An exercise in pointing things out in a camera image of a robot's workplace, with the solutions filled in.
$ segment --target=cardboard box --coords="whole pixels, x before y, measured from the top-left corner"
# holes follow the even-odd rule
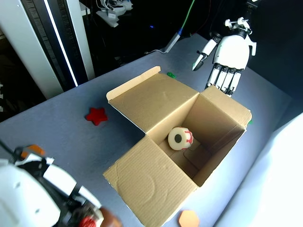
[[[104,177],[146,227],[162,226],[201,187],[245,132],[251,113],[215,87],[199,93],[156,66],[107,93],[146,135]],[[189,128],[194,144],[174,151],[170,130]]]

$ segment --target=white light strip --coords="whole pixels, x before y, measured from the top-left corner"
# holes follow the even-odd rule
[[[75,78],[75,75],[74,75],[74,73],[73,73],[73,71],[72,71],[72,69],[71,69],[71,64],[70,64],[70,61],[69,61],[68,58],[67,58],[65,49],[64,49],[64,47],[63,47],[62,40],[61,40],[61,38],[60,38],[60,35],[59,35],[59,32],[58,32],[57,26],[56,26],[56,24],[55,24],[55,20],[53,19],[53,15],[52,15],[51,9],[49,8],[49,5],[48,5],[47,0],[44,0],[44,3],[45,3],[45,6],[46,6],[46,9],[47,9],[49,18],[51,19],[51,22],[52,22],[52,25],[53,25],[53,29],[55,30],[57,39],[58,39],[58,41],[59,41],[59,45],[60,45],[60,47],[61,47],[62,53],[63,53],[64,58],[65,58],[65,60],[66,60],[67,66],[68,66],[68,68],[69,68],[69,70],[70,70],[70,72],[71,72],[72,79],[74,80],[74,83],[75,83],[75,85],[76,85],[76,87],[77,87],[77,86],[78,86],[78,83],[77,83],[76,78]]]

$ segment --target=green object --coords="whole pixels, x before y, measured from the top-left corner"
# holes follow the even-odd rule
[[[189,9],[188,9],[188,12],[187,12],[185,21],[183,22],[183,25],[182,25],[182,27],[181,27],[181,30],[184,28],[184,25],[185,25],[185,23],[186,23],[186,21],[187,21],[187,19],[188,19],[188,15],[189,15],[189,13],[190,13],[190,11],[191,11],[191,8],[193,7],[194,2],[195,2],[195,0],[192,1],[191,5],[190,5],[190,7],[189,7]]]
[[[167,75],[171,78],[176,78],[176,76],[172,72],[168,72]]]

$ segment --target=gray table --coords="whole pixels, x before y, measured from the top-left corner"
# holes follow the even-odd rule
[[[29,144],[43,147],[48,156],[55,158],[56,164],[114,211],[124,226],[142,226],[102,173],[144,134],[114,110],[105,95],[155,65],[202,91],[212,69],[213,56],[199,71],[192,72],[191,66],[197,57],[196,50],[205,44],[204,38],[194,35],[179,41],[168,54],[154,52],[58,95],[2,122],[0,138],[11,148]],[[251,110],[253,124],[182,208],[195,210],[201,226],[205,227],[215,224],[290,102],[285,93],[251,69],[244,71],[233,98]],[[86,121],[84,116],[90,107],[104,107],[109,120],[98,127]],[[8,155],[0,150],[0,157]],[[177,226],[177,215],[165,226]]]

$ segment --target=green cable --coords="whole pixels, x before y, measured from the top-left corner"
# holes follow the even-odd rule
[[[188,19],[188,15],[189,15],[189,13],[190,13],[190,11],[191,11],[191,8],[193,7],[194,2],[195,2],[195,0],[192,1],[191,5],[190,5],[190,7],[189,7],[189,9],[188,9],[188,12],[187,12],[185,21],[184,21],[184,23],[183,23],[183,25],[182,25],[182,27],[181,27],[181,30],[184,28],[184,25],[185,25],[185,23],[186,23],[186,21],[187,21],[187,19]]]

